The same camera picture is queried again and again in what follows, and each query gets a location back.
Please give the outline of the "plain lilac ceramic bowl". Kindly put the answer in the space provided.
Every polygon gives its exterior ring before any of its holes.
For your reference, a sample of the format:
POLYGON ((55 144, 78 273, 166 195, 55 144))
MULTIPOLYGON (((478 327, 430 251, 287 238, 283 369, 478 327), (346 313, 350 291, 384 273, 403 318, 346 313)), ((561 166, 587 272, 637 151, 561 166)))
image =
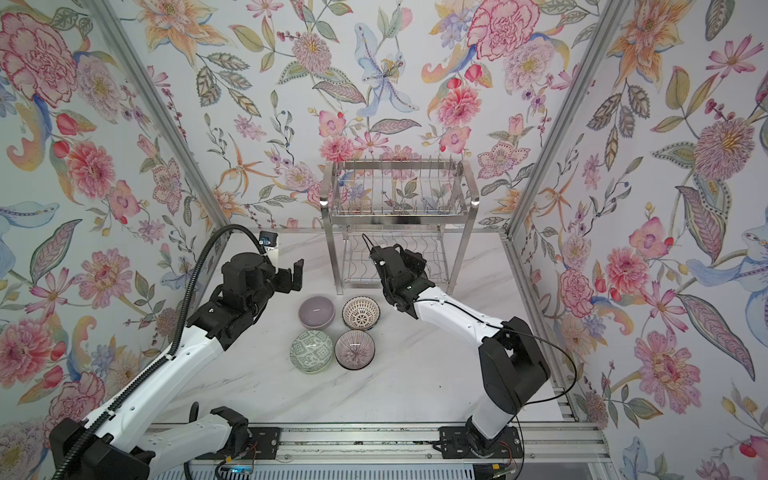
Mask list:
POLYGON ((298 310, 300 323, 310 330, 323 330, 336 315, 335 304, 324 296, 313 296, 305 300, 298 310))

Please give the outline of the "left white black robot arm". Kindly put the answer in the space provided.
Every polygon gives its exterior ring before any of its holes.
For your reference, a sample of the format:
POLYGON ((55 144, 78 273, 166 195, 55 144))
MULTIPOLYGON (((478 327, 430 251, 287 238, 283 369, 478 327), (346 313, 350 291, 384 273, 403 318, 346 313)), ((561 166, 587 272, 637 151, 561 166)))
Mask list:
POLYGON ((208 454, 238 458, 256 441, 245 416, 229 407, 163 433, 148 429, 202 369, 255 325, 276 293, 303 286, 304 262, 276 268, 266 255, 235 255, 210 300, 181 318, 179 340, 107 404, 50 434, 56 479, 153 479, 208 454))

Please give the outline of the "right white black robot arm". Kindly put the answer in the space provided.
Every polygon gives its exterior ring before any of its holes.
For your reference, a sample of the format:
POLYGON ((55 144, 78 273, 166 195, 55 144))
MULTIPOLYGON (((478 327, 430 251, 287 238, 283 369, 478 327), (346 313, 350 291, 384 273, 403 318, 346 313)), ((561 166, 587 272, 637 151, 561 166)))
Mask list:
POLYGON ((484 394, 466 422, 464 439, 477 454, 488 455, 509 422, 550 379, 538 338, 519 317, 502 321, 453 299, 428 278, 420 253, 399 244, 373 245, 369 258, 390 305, 467 341, 477 353, 484 394))

